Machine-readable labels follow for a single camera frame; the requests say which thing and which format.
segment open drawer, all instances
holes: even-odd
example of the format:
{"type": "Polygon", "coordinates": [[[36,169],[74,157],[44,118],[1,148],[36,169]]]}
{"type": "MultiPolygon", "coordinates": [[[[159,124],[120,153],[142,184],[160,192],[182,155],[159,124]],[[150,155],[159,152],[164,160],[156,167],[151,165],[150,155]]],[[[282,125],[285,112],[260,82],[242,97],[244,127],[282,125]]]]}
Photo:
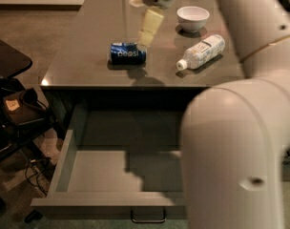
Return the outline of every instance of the open drawer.
{"type": "Polygon", "coordinates": [[[49,219],[185,219],[181,116],[76,106],[48,195],[31,206],[49,219]]]}

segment bowl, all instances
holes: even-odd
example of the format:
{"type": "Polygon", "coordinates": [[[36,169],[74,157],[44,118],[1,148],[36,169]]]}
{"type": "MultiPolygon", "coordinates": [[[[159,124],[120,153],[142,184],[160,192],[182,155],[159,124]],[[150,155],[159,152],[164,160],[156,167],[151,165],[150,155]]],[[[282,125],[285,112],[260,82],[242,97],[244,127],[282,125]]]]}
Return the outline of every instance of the bowl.
{"type": "Polygon", "coordinates": [[[196,6],[182,7],[177,10],[177,21],[186,32],[199,31],[210,17],[210,12],[196,6]]]}

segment floor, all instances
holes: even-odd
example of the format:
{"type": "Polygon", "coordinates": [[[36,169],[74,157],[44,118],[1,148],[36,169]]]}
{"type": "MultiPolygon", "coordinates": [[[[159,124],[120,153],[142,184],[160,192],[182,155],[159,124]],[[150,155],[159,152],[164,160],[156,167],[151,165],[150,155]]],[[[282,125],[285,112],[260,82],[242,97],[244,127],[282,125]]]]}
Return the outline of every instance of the floor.
{"type": "MultiPolygon", "coordinates": [[[[46,101],[39,84],[51,64],[56,52],[61,47],[76,10],[0,10],[0,38],[17,50],[28,55],[32,67],[18,78],[25,87],[34,87],[39,98],[46,101]]],[[[53,131],[36,140],[46,156],[56,163],[61,151],[61,140],[53,131]]],[[[44,197],[36,187],[25,179],[27,163],[20,153],[0,163],[0,197],[6,202],[6,209],[0,212],[0,229],[24,228],[187,228],[186,220],[167,220],[159,225],[133,224],[129,220],[49,220],[42,218],[29,224],[24,217],[31,211],[32,198],[44,197]]],[[[286,229],[290,229],[290,182],[283,182],[284,211],[286,229]]]]}

